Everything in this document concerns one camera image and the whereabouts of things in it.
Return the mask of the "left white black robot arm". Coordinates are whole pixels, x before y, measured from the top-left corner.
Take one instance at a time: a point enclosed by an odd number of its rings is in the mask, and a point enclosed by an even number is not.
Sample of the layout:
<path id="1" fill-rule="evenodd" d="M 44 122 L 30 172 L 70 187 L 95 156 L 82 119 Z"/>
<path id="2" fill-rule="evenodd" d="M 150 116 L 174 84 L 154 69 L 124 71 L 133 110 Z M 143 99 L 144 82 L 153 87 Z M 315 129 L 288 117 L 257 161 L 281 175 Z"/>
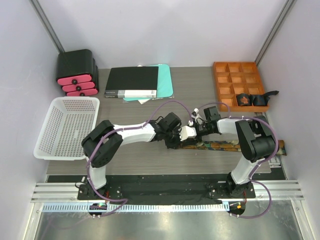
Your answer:
<path id="1" fill-rule="evenodd" d="M 84 155 L 88 158 L 89 194 L 100 200 L 107 192 L 106 165 L 121 146 L 165 141 L 166 146 L 175 148 L 180 144 L 182 121 L 173 112 L 156 120 L 134 125 L 116 125 L 104 120 L 81 142 Z"/>

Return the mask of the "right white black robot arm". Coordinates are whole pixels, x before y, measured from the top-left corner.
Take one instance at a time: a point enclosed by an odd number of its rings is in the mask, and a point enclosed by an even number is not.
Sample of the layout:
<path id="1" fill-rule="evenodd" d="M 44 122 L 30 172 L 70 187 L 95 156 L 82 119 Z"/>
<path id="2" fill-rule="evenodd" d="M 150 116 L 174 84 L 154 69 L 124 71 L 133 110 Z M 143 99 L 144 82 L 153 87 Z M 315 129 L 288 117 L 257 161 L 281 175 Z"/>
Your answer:
<path id="1" fill-rule="evenodd" d="M 222 118 L 215 106 L 208 107 L 203 112 L 205 119 L 200 117 L 199 109 L 194 109 L 192 120 L 182 127 L 180 141 L 199 141 L 210 134 L 236 135 L 242 156 L 237 166 L 227 175 L 225 194 L 231 198 L 240 198 L 262 162 L 277 153 L 279 142 L 264 116 Z"/>

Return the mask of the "floral patterned necktie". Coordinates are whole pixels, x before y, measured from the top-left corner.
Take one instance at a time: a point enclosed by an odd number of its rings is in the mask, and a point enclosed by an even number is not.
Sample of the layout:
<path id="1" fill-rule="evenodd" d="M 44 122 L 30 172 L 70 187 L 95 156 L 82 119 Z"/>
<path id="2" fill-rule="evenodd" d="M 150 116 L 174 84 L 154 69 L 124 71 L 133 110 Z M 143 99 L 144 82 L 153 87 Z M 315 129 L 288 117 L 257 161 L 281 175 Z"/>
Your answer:
<path id="1" fill-rule="evenodd" d="M 195 141 L 181 143 L 178 149 L 187 150 L 209 150 L 209 151 L 225 151 L 225 152 L 241 152 L 238 140 L 221 140 L 221 141 Z"/>

